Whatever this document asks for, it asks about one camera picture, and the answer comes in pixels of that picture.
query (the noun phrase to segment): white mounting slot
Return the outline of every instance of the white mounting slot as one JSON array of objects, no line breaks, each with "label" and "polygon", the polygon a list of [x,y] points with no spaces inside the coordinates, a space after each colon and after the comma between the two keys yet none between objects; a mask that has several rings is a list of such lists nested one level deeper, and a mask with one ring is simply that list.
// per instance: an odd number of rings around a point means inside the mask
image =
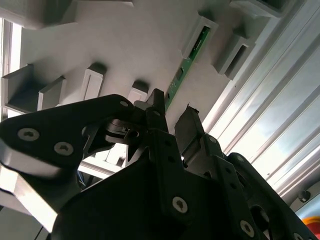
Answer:
[{"label": "white mounting slot", "polygon": [[219,25],[213,21],[212,17],[204,17],[198,14],[195,24],[190,30],[188,37],[186,38],[186,42],[181,49],[181,53],[184,59],[187,59],[189,57],[204,27],[210,28],[209,36],[207,36],[207,39],[211,39],[213,34],[218,29]]}]

